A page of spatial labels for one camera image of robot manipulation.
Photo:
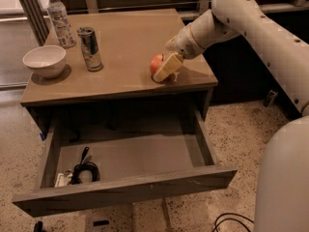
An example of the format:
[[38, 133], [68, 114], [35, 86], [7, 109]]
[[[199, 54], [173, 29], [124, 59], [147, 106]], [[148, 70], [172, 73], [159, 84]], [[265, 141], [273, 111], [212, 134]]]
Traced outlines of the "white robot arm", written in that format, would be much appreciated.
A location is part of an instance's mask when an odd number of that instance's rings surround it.
[[242, 35], [301, 113], [268, 142], [257, 184], [254, 232], [309, 232], [309, 45], [267, 17], [255, 0], [211, 8], [167, 44], [153, 73], [161, 82], [211, 45]]

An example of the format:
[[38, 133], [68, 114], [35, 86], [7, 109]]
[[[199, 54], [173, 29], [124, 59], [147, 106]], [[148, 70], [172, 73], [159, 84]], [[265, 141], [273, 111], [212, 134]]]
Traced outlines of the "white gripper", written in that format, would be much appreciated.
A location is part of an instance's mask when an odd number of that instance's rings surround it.
[[174, 39], [165, 44], [168, 51], [177, 51], [165, 55], [162, 65], [152, 75], [155, 82], [162, 82], [183, 65], [184, 59], [193, 59], [205, 51], [206, 31], [201, 26], [187, 24]]

